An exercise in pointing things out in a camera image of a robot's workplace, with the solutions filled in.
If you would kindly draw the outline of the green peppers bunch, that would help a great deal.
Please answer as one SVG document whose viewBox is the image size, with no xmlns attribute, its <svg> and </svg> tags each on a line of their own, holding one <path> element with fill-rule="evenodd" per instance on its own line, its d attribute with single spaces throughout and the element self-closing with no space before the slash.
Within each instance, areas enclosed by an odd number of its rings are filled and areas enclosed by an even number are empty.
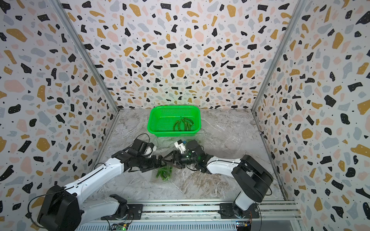
<svg viewBox="0 0 370 231">
<path fill-rule="evenodd" d="M 180 117 L 173 125 L 173 131 L 191 131 L 194 122 L 187 117 Z"/>
<path fill-rule="evenodd" d="M 156 178 L 161 178 L 163 181 L 168 181 L 172 176 L 172 167 L 164 166 L 158 169 Z"/>
</svg>

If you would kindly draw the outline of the green peppers bunch front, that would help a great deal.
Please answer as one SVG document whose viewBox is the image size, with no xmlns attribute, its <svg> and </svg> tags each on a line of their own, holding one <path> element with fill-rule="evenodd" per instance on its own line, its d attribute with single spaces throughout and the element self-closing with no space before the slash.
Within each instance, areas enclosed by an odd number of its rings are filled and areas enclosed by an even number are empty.
<svg viewBox="0 0 370 231">
<path fill-rule="evenodd" d="M 173 131 L 191 131 L 194 122 L 187 117 L 180 117 L 173 125 Z"/>
</svg>

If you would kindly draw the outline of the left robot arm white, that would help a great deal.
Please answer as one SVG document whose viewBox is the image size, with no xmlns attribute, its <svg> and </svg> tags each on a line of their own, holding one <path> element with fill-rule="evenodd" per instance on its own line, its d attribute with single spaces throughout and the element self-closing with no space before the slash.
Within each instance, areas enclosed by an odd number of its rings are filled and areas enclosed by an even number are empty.
<svg viewBox="0 0 370 231">
<path fill-rule="evenodd" d="M 162 156 L 144 157 L 119 151 L 79 180 L 63 187 L 51 187 L 45 195 L 37 222 L 48 231 L 74 231 L 80 225 L 102 217 L 129 218 L 132 213 L 127 200 L 117 194 L 100 201 L 86 200 L 112 178 L 134 167 L 147 172 L 163 166 Z"/>
</svg>

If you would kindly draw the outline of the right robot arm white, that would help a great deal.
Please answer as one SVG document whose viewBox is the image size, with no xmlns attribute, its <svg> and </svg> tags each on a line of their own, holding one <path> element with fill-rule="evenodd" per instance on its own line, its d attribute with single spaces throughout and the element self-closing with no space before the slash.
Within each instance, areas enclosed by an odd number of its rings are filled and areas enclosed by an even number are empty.
<svg viewBox="0 0 370 231">
<path fill-rule="evenodd" d="M 273 176 L 250 155 L 239 159 L 216 157 L 207 154 L 196 140 L 186 143 L 179 140 L 175 148 L 162 158 L 167 165 L 178 169 L 193 165 L 195 171 L 225 175 L 236 180 L 241 192 L 232 204 L 235 212 L 244 212 L 252 204 L 261 203 L 271 190 Z"/>
</svg>

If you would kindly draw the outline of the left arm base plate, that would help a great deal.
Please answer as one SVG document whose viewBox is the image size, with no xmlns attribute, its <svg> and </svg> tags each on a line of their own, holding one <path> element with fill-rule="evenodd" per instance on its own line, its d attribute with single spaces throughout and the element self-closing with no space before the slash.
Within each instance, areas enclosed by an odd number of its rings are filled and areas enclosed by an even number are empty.
<svg viewBox="0 0 370 231">
<path fill-rule="evenodd" d="M 102 217 L 101 220 L 111 220 L 111 221 L 130 221 L 130 220 L 140 220 L 143 212 L 143 204 L 125 204 L 119 206 L 115 214 L 110 216 Z"/>
</svg>

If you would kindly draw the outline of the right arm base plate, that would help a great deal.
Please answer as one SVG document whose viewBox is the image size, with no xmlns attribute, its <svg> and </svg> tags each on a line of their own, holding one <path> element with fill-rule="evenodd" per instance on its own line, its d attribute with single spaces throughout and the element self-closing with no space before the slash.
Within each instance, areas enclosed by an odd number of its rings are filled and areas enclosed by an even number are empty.
<svg viewBox="0 0 370 231">
<path fill-rule="evenodd" d="M 221 215 L 222 219 L 250 219 L 250 218 L 259 218 L 259 210 L 257 204 L 253 203 L 247 210 L 242 210 L 234 203 L 221 203 L 220 210 L 218 213 Z"/>
</svg>

